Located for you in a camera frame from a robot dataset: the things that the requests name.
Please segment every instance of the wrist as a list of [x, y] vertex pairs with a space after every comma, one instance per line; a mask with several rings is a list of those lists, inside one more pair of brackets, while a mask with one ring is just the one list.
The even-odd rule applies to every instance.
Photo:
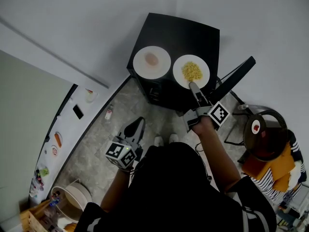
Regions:
[[217, 136], [217, 133], [213, 127], [205, 127], [204, 130], [201, 132], [201, 134], [198, 135], [200, 140], [213, 136]]
[[130, 175], [130, 173], [131, 173], [131, 171], [132, 171], [132, 168], [126, 168], [126, 169], [118, 168], [118, 171], [121, 172], [121, 173]]

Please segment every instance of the green wall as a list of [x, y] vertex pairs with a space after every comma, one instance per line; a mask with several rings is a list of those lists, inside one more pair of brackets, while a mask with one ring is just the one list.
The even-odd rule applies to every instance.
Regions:
[[43, 140], [71, 86], [0, 51], [0, 223], [28, 199]]

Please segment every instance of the black table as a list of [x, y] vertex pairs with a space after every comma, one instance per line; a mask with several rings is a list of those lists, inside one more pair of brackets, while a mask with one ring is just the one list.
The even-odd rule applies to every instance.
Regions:
[[[197, 102], [189, 89], [176, 82], [173, 75], [174, 62], [187, 54], [203, 59], [210, 69], [210, 79], [201, 90], [204, 94], [209, 94], [216, 87], [219, 43], [218, 29], [174, 16], [149, 13], [133, 48], [127, 69], [149, 103], [186, 112], [195, 108]], [[171, 58], [169, 71], [155, 80], [140, 77], [133, 68], [136, 53], [151, 45], [162, 47]]]

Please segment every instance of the white sneaker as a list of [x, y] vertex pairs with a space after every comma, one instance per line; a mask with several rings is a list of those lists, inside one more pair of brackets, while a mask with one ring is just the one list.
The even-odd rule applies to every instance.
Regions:
[[164, 146], [163, 138], [161, 136], [157, 136], [154, 138], [154, 146], [156, 147]]
[[177, 143], [177, 142], [179, 142], [179, 138], [178, 138], [178, 136], [177, 136], [177, 134], [171, 134], [170, 136], [169, 136], [169, 144], [171, 144], [171, 143]]

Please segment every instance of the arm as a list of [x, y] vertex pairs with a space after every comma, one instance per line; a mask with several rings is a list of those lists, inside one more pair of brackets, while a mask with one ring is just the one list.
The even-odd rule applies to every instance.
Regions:
[[219, 191], [228, 191], [240, 179], [239, 172], [225, 152], [211, 118], [203, 116], [192, 130], [199, 136]]
[[118, 169], [116, 177], [106, 192], [100, 206], [105, 212], [112, 211], [119, 204], [123, 194], [128, 189], [129, 180], [130, 172]]

